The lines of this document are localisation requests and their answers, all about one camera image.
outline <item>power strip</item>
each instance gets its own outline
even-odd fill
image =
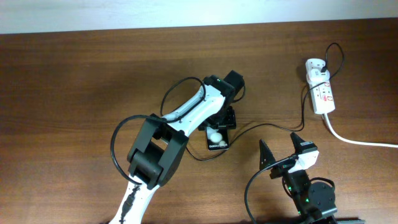
[[[322,68],[325,66],[325,64],[325,61],[322,59],[311,58],[305,62],[305,68],[307,69],[307,82],[310,85],[310,89],[319,85],[320,83],[323,83],[311,89],[312,105],[314,112],[316,114],[322,115],[322,118],[325,120],[330,132],[336,138],[351,144],[359,144],[363,146],[398,147],[398,145],[394,144],[352,141],[339,136],[335,130],[333,130],[329,121],[328,113],[334,111],[336,107],[335,99],[333,98],[329,82],[330,73],[327,69],[322,72]]]
[[[311,58],[305,62],[307,69],[307,82],[310,88],[313,88],[319,83],[324,84],[311,90],[313,110],[316,114],[330,113],[336,109],[335,100],[331,92],[329,82],[330,73],[328,70],[321,72],[325,66],[325,61],[322,59]]]

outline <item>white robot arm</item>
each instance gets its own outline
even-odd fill
[[[162,123],[146,119],[127,160],[130,162],[129,177],[141,185],[129,182],[119,210],[110,224],[141,223],[145,210],[155,191],[166,184],[177,170],[189,135],[199,126],[222,124],[229,105],[237,92],[244,86],[241,75],[231,71],[224,80],[216,76],[206,77],[203,87],[182,106],[163,116],[173,123]],[[167,143],[165,150],[151,139],[162,139]]]

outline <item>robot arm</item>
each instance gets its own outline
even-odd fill
[[[128,183],[122,204],[110,224],[141,223],[155,191],[165,185],[177,170],[189,135],[201,125],[221,126],[233,98],[244,86],[242,76],[234,71],[224,80],[212,75],[206,77],[203,83],[206,88],[204,100],[198,104],[203,97],[201,87],[186,103],[163,117],[170,121],[186,113],[180,120],[173,123],[152,119],[144,121],[127,156],[130,178],[142,184]],[[152,138],[166,142],[166,149],[153,143]]]
[[[364,220],[336,221],[334,217],[334,213],[337,212],[335,184],[322,177],[309,179],[305,171],[317,161],[319,155],[317,146],[311,141],[304,141],[295,133],[292,133],[290,137],[295,153],[278,162],[275,161],[267,144],[260,140],[260,170],[271,169],[271,179],[282,178],[285,192],[294,201],[299,214],[299,217],[291,222],[278,223],[363,224]],[[246,187],[245,204],[249,216],[256,223],[247,203],[248,187],[251,181]]]

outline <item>wooden table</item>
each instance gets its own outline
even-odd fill
[[[397,144],[398,21],[288,22],[172,29],[101,30],[0,36],[0,223],[101,223],[112,219],[127,186],[114,168],[109,141],[132,114],[159,114],[167,89],[187,76],[244,75],[247,94],[234,105],[238,128],[262,122],[300,122],[304,63],[323,58],[327,45],[344,48],[344,69],[332,81],[336,132],[359,141]],[[330,51],[330,70],[340,55]],[[170,111],[198,90],[176,88]],[[369,223],[398,220],[398,150],[344,143],[306,102],[299,136],[320,151],[310,177],[335,181],[337,217]],[[126,155],[142,120],[120,132]],[[171,181],[152,199],[145,223],[244,223],[243,193],[259,168],[264,139],[276,159],[293,153],[289,133],[262,127],[222,157],[194,161],[184,154]],[[189,146],[212,155],[203,132]],[[297,215],[279,180],[261,175],[249,191],[260,220]]]

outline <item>black cable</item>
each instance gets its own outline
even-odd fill
[[[133,116],[130,116],[130,117],[128,117],[128,118],[122,120],[122,121],[116,126],[115,130],[113,131],[112,138],[111,138],[111,147],[110,147],[110,148],[111,148],[111,157],[112,157],[112,161],[113,161],[114,166],[116,167],[116,169],[119,171],[119,173],[120,173],[126,180],[132,182],[132,183],[135,184],[135,185],[141,185],[141,183],[138,183],[138,182],[132,180],[132,179],[123,171],[123,169],[120,167],[118,161],[116,160],[116,156],[115,156],[115,153],[114,153],[114,142],[115,142],[115,140],[116,140],[116,136],[118,135],[119,130],[120,130],[120,129],[122,128],[122,126],[125,125],[128,121],[131,121],[131,120],[133,120],[133,119],[139,119],[139,118],[140,118],[140,119],[151,119],[151,120],[159,121],[159,122],[162,122],[162,123],[173,123],[173,122],[176,122],[176,121],[180,120],[181,118],[183,118],[187,113],[189,113],[192,109],[194,109],[194,107],[196,107],[199,103],[201,103],[201,102],[205,99],[205,96],[206,96],[205,84],[204,84],[199,78],[196,78],[196,77],[187,77],[187,78],[184,78],[184,79],[178,81],[176,84],[174,84],[174,85],[166,92],[166,94],[165,94],[165,96],[164,96],[164,98],[163,98],[163,100],[162,100],[162,107],[163,107],[163,104],[164,104],[164,101],[165,101],[165,99],[166,99],[166,96],[170,93],[170,91],[171,91],[173,88],[175,88],[177,85],[181,84],[182,82],[184,82],[184,81],[186,81],[186,80],[191,80],[191,79],[194,79],[194,80],[197,80],[198,82],[200,82],[200,85],[203,87],[203,96],[201,97],[201,99],[200,99],[200,101],[199,101],[198,103],[196,103],[194,106],[192,106],[192,107],[191,107],[187,112],[185,112],[183,115],[180,115],[178,118],[173,119],[173,120],[166,120],[165,118],[156,118],[156,117],[148,116],[148,115],[133,115]]]
[[[290,192],[286,189],[286,182],[284,177],[282,177],[282,186],[284,187],[285,193],[287,194],[287,196],[289,196],[290,198],[292,198],[292,195],[290,194]]]
[[[122,213],[120,214],[120,220],[119,223],[123,224],[124,223],[124,217],[127,215],[127,213],[130,211],[131,207],[132,207],[132,203],[134,202],[134,200],[136,199],[136,193],[139,190],[139,185],[135,186],[132,189],[131,194],[129,194],[129,196],[127,196],[126,200],[123,202],[123,206],[122,206]]]
[[[197,103],[195,103],[195,105],[193,105],[188,111],[186,111],[183,115],[181,115],[181,116],[179,117],[179,119],[183,118],[185,115],[187,115],[189,112],[191,112],[192,109],[194,109],[196,106],[198,106],[199,103],[201,103],[201,102],[205,99],[205,96],[206,96],[206,87],[205,87],[205,84],[204,84],[199,78],[197,78],[197,77],[187,77],[187,78],[183,78],[183,79],[181,79],[180,81],[178,81],[176,84],[172,85],[172,86],[169,88],[169,90],[167,90],[167,92],[165,93],[165,95],[163,96],[163,100],[162,100],[162,102],[161,102],[161,104],[160,104],[160,115],[161,115],[161,116],[163,116],[163,105],[164,105],[164,102],[165,102],[165,100],[166,100],[166,97],[169,95],[169,93],[170,93],[175,87],[177,87],[179,84],[181,84],[181,83],[183,83],[184,81],[187,81],[187,80],[196,80],[196,81],[200,82],[200,85],[201,85],[201,87],[203,88],[203,96],[201,97],[200,101],[198,101]]]
[[[237,100],[233,100],[232,103],[237,103],[238,101],[242,100],[244,98],[245,94],[246,94],[246,85],[243,85],[242,96],[239,99],[237,99]]]
[[[332,180],[329,180],[329,179],[326,179],[326,178],[323,178],[323,177],[314,177],[314,178],[312,178],[310,180],[310,182],[313,182],[314,180],[320,180],[320,181],[324,181],[324,182],[330,184],[332,189],[333,189],[333,191],[335,191],[335,189],[336,189],[335,183]]]
[[[327,63],[328,63],[328,62],[327,62],[327,55],[328,55],[329,48],[330,48],[332,45],[336,45],[336,46],[339,48],[339,50],[340,50],[340,52],[341,52],[341,63],[340,63],[339,68],[333,73],[333,75],[330,76],[330,78],[328,79],[328,81],[331,80],[335,75],[337,75],[337,73],[339,73],[339,72],[341,71],[341,69],[343,68],[344,61],[345,61],[345,55],[344,55],[343,49],[341,48],[341,46],[340,46],[338,43],[333,42],[333,43],[331,43],[331,44],[326,48],[326,51],[325,51],[325,66],[327,66]],[[261,127],[261,126],[272,126],[272,127],[279,128],[279,129],[281,129],[281,130],[284,130],[284,131],[291,131],[291,132],[299,132],[299,131],[302,131],[302,130],[304,129],[304,127],[305,127],[304,109],[305,109],[305,100],[307,99],[307,95],[311,92],[311,90],[313,90],[314,88],[316,88],[316,87],[318,87],[318,86],[320,86],[320,85],[322,85],[322,84],[324,84],[324,83],[325,83],[325,82],[322,82],[322,83],[319,83],[319,84],[313,86],[313,87],[310,88],[310,89],[306,92],[306,94],[304,95],[304,98],[303,98],[302,104],[301,104],[301,122],[300,122],[300,124],[297,126],[297,127],[302,126],[301,128],[294,130],[294,129],[284,128],[284,127],[282,127],[282,126],[279,126],[279,125],[276,125],[276,124],[272,124],[272,123],[262,123],[262,124],[255,125],[255,126],[249,128],[249,129],[243,131],[243,132],[242,132],[241,134],[239,134],[235,139],[232,140],[232,142],[231,142],[231,144],[230,144],[229,146],[232,146],[232,143],[234,143],[235,140],[237,140],[237,139],[238,139],[239,137],[241,137],[243,134],[247,133],[248,131],[250,131],[250,130],[252,130],[252,129],[254,129],[254,128],[258,128],[258,127]],[[188,148],[187,148],[187,151],[188,151],[188,153],[189,153],[195,160],[200,161],[200,162],[205,162],[205,161],[211,161],[211,160],[213,160],[213,159],[216,159],[216,158],[219,157],[220,155],[226,153],[227,150],[225,150],[225,151],[223,151],[223,152],[221,152],[221,153],[219,153],[219,154],[217,154],[217,155],[215,155],[215,156],[213,156],[213,157],[207,158],[207,159],[199,159],[199,158],[195,157],[195,156],[188,150]]]
[[[251,221],[253,222],[253,224],[257,224],[257,222],[256,222],[256,220],[254,219],[253,215],[251,214],[250,208],[249,208],[249,204],[248,204],[248,191],[249,191],[249,187],[250,187],[251,183],[252,183],[252,182],[254,181],[254,179],[255,179],[259,174],[261,174],[262,172],[264,172],[264,171],[266,171],[266,170],[269,170],[269,169],[271,169],[272,167],[274,167],[274,166],[280,164],[281,162],[285,162],[285,161],[287,161],[287,160],[289,160],[289,159],[291,159],[291,157],[287,157],[287,158],[285,158],[285,159],[281,159],[281,160],[279,160],[279,161],[277,161],[277,162],[274,162],[273,164],[267,166],[266,168],[257,171],[257,172],[250,178],[248,184],[246,185],[246,188],[245,188],[245,190],[244,190],[244,205],[246,206],[246,211],[248,211],[248,214],[249,214],[250,219],[251,219]]]

